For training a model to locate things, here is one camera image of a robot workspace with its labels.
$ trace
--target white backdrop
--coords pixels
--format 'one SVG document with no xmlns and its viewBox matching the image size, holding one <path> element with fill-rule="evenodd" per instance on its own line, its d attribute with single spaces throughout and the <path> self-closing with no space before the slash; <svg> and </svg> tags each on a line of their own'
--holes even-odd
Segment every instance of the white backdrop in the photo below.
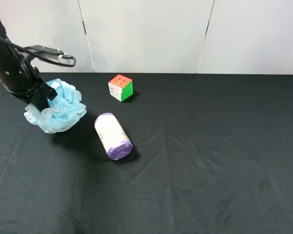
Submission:
<svg viewBox="0 0 293 234">
<path fill-rule="evenodd" d="M 198 72 L 293 74 L 293 0 L 216 0 Z"/>
<path fill-rule="evenodd" d="M 213 0 L 80 0 L 96 72 L 195 73 Z"/>
<path fill-rule="evenodd" d="M 93 72 L 77 0 L 0 0 L 0 19 L 13 43 L 59 48 L 77 59 L 73 68 L 35 59 L 41 72 Z"/>
<path fill-rule="evenodd" d="M 213 1 L 80 0 L 90 49 L 78 0 L 0 0 L 0 17 L 14 43 L 77 58 L 42 72 L 293 74 L 293 0 Z"/>
</svg>

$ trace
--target black cable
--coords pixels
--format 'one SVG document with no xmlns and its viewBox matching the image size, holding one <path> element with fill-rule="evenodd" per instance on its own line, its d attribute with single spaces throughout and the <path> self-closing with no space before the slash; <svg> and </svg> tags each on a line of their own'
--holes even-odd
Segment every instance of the black cable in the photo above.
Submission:
<svg viewBox="0 0 293 234">
<path fill-rule="evenodd" d="M 12 42 L 8 41 L 8 40 L 5 40 L 3 38 L 0 37 L 0 42 L 3 43 L 3 44 L 6 44 L 6 45 L 9 45 L 9 46 L 12 46 L 13 48 L 16 48 L 17 50 L 21 51 L 21 52 L 25 52 L 25 53 L 28 53 L 29 55 L 32 55 L 40 60 L 43 60 L 45 62 L 48 62 L 48 63 L 51 63 L 51 64 L 54 64 L 54 65 L 58 65 L 58 66 L 64 66 L 64 67 L 74 67 L 75 64 L 76 64 L 76 59 L 74 57 L 72 57 L 72 59 L 74 60 L 74 63 L 73 64 L 63 64 L 63 63 L 60 63 L 60 62 L 55 62 L 55 61 L 52 61 L 50 59 L 47 59 L 41 55 L 38 55 L 30 50 L 27 50 L 19 45 L 16 45 L 16 44 L 13 44 Z"/>
</svg>

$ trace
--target black tablecloth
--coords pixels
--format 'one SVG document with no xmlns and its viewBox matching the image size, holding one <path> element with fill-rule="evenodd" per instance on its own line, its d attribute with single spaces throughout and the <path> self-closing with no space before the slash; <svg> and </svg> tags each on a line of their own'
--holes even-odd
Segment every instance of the black tablecloth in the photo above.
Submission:
<svg viewBox="0 0 293 234">
<path fill-rule="evenodd" d="M 293 76 L 42 74 L 83 94 L 64 133 L 26 122 L 0 85 L 0 234 L 293 234 Z M 111 161 L 112 112 L 134 144 Z"/>
</svg>

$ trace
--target white cylinder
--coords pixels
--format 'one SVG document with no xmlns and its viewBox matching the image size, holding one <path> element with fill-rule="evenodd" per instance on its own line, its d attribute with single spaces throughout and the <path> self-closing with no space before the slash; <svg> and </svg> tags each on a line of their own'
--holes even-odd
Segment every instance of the white cylinder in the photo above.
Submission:
<svg viewBox="0 0 293 234">
<path fill-rule="evenodd" d="M 132 144 L 112 113 L 105 113 L 97 117 L 94 128 L 100 137 L 107 155 L 112 160 L 126 157 L 132 150 Z"/>
</svg>

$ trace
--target red cube face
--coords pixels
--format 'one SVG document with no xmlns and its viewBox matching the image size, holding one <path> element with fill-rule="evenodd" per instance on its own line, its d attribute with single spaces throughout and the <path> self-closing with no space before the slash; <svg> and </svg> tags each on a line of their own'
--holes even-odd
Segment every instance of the red cube face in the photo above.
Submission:
<svg viewBox="0 0 293 234">
<path fill-rule="evenodd" d="M 131 82 L 131 79 L 124 77 L 122 75 L 118 75 L 113 80 L 111 80 L 109 83 L 116 85 L 120 88 L 124 88 L 126 85 L 129 84 L 129 82 Z"/>
</svg>

